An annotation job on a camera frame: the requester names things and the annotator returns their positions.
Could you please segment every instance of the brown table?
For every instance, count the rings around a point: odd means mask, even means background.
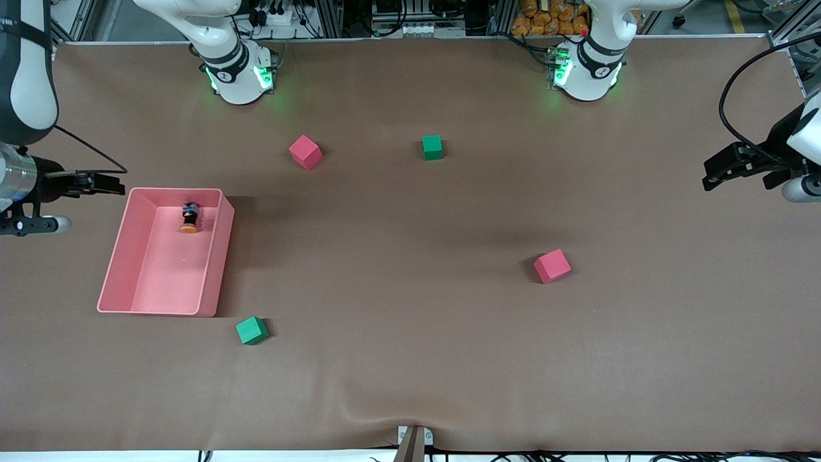
[[[583,104],[507,41],[294,44],[247,107],[184,46],[60,47],[64,127],[130,187],[222,188],[236,221],[211,319],[95,311],[122,197],[3,239],[0,449],[382,446],[405,423],[453,450],[821,449],[821,209],[700,183],[724,82],[765,46],[637,40]],[[728,114],[763,139],[800,98],[779,54]],[[104,165],[58,132],[32,152]],[[559,247],[573,274],[534,284]],[[241,345],[248,316],[274,338]]]

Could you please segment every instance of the gray floor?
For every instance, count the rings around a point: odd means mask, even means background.
[[[114,8],[113,18],[108,18],[109,27],[102,27],[108,33],[100,35],[107,41],[165,41],[181,40],[182,35],[165,21],[137,7],[132,0],[121,0],[120,7]],[[704,0],[690,9],[686,23],[679,29],[672,27],[672,18],[678,10],[663,12],[650,30],[654,35],[714,35],[732,34],[733,28],[727,7],[723,0]],[[745,32],[761,33],[774,25],[758,15],[739,12]]]

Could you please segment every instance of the pink plastic tray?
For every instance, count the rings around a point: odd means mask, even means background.
[[[180,230],[186,202],[200,205],[198,233]],[[97,311],[213,316],[233,220],[218,189],[132,189]]]

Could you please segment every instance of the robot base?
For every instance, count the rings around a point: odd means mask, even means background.
[[[570,97],[580,101],[595,101],[605,96],[608,90],[616,85],[621,64],[611,72],[608,70],[604,78],[594,78],[590,71],[579,63],[576,51],[578,47],[578,44],[568,40],[548,50],[547,62],[555,64],[555,68],[548,69],[550,89],[564,90]]]
[[[278,56],[253,40],[242,40],[242,43],[248,48],[248,64],[233,82],[220,81],[207,72],[214,94],[231,104],[250,104],[266,93],[273,94],[277,78]]]

